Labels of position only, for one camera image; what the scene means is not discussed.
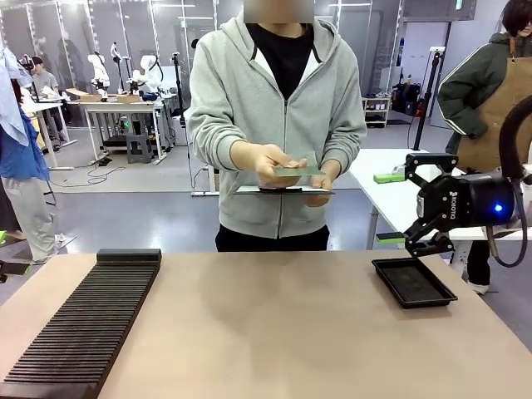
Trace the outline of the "person's right hand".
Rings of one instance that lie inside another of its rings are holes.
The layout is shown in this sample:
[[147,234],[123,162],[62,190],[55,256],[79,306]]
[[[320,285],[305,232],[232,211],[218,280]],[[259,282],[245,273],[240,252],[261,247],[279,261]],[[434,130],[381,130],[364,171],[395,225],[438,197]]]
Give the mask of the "person's right hand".
[[306,159],[294,160],[276,145],[254,145],[254,170],[262,186],[287,188],[295,185],[297,176],[278,176],[276,169],[297,170],[306,167]]

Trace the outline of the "person's left hand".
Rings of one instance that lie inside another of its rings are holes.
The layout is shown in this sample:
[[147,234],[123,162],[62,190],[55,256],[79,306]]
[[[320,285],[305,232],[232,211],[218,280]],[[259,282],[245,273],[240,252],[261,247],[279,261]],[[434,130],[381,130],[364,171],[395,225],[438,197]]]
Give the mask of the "person's left hand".
[[[323,162],[320,170],[321,175],[316,175],[312,179],[312,187],[331,191],[334,180],[342,171],[341,164],[337,160],[327,160]],[[329,195],[309,195],[305,199],[305,205],[310,208],[319,208],[329,202]]]

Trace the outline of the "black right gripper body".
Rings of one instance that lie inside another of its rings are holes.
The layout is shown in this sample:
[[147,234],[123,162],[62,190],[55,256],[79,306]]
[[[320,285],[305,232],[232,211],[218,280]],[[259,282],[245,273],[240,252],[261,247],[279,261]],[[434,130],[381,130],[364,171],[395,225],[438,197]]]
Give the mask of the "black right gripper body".
[[501,173],[416,177],[418,221],[431,229],[494,227],[518,214],[520,181]]

